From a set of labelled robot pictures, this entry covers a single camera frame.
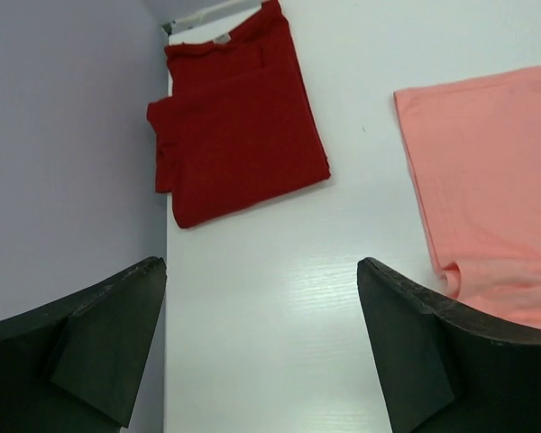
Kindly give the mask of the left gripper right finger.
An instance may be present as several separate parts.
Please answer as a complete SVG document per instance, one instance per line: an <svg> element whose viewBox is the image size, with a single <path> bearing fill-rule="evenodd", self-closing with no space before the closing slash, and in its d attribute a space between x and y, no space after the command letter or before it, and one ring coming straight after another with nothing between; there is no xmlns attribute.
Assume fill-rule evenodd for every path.
<svg viewBox="0 0 541 433"><path fill-rule="evenodd" d="M357 286L392 431L541 433L541 329L374 258L358 263Z"/></svg>

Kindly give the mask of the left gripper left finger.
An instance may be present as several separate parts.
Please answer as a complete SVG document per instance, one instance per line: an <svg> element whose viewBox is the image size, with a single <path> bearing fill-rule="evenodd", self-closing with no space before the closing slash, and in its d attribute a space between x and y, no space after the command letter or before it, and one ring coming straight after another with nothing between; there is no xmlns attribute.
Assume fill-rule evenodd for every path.
<svg viewBox="0 0 541 433"><path fill-rule="evenodd" d="M0 432L128 428L166 289L149 257L0 320Z"/></svg>

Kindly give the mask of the pink t-shirt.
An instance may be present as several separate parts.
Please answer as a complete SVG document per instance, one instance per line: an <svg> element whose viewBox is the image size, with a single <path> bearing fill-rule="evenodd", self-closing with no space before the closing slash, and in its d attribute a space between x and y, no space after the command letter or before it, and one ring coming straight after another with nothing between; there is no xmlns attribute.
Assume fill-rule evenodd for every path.
<svg viewBox="0 0 541 433"><path fill-rule="evenodd" d="M445 295L541 329L541 66L394 95Z"/></svg>

